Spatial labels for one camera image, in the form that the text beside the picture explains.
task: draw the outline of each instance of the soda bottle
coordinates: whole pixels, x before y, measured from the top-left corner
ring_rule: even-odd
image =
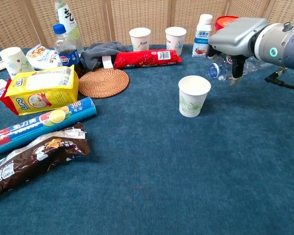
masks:
[[[80,37],[79,29],[77,23],[73,17],[72,12],[65,0],[55,0],[55,17],[58,24],[63,24],[66,29],[67,36],[73,41],[76,45],[78,55],[84,51],[84,46],[82,39]]]
[[[80,78],[85,74],[85,69],[78,56],[76,46],[66,34],[64,25],[60,23],[55,24],[53,31],[56,34],[54,49],[58,52],[62,65],[68,67],[74,65],[74,70]]]
[[[210,65],[206,67],[207,76],[217,78],[220,81],[229,80],[232,77],[232,59],[228,55],[219,55],[215,57]],[[249,57],[244,64],[243,75],[265,69],[272,64],[257,60],[255,57]]]

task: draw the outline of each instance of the yellow snack bag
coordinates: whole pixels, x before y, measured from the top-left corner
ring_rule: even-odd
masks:
[[[17,115],[56,109],[77,101],[78,77],[74,65],[18,73],[1,101]]]

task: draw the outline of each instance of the bottle cap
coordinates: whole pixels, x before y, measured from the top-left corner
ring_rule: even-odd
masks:
[[[210,14],[201,14],[199,18],[199,24],[211,24],[212,15]]]
[[[220,16],[220,17],[218,17],[216,20],[216,23],[215,23],[216,31],[218,31],[219,29],[222,29],[226,25],[232,23],[237,18],[238,18],[238,16]]]
[[[62,33],[66,32],[64,25],[61,24],[61,23],[55,24],[53,26],[53,31],[54,31],[55,34],[62,34]]]
[[[207,69],[207,76],[210,78],[216,78],[220,75],[220,68],[219,65],[216,63],[212,63],[209,66],[206,67]]]

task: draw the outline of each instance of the food package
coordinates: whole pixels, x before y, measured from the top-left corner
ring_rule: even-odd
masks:
[[[41,44],[26,53],[26,58],[36,70],[46,70],[62,66],[58,52],[50,50]]]
[[[32,117],[0,130],[0,153],[27,144],[33,139],[58,131],[97,114],[90,97]]]
[[[78,82],[74,65],[22,72],[8,79],[0,100],[16,115],[51,110],[77,101]]]
[[[116,69],[137,68],[159,65],[173,65],[182,62],[175,50],[155,49],[120,52],[114,61]]]
[[[0,194],[90,152],[82,123],[38,137],[0,160]]]

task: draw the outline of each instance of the white paper cup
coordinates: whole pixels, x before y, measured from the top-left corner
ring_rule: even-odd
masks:
[[[8,70],[11,79],[19,72],[34,71],[26,56],[19,47],[9,47],[0,51],[0,57]]]
[[[133,28],[130,30],[133,51],[149,50],[151,30],[149,28]]]
[[[198,116],[211,89],[210,82],[203,77],[191,75],[183,77],[178,87],[180,89],[180,113],[188,118]]]
[[[186,35],[186,29],[181,27],[169,27],[165,30],[167,38],[167,50],[175,50],[181,55]]]

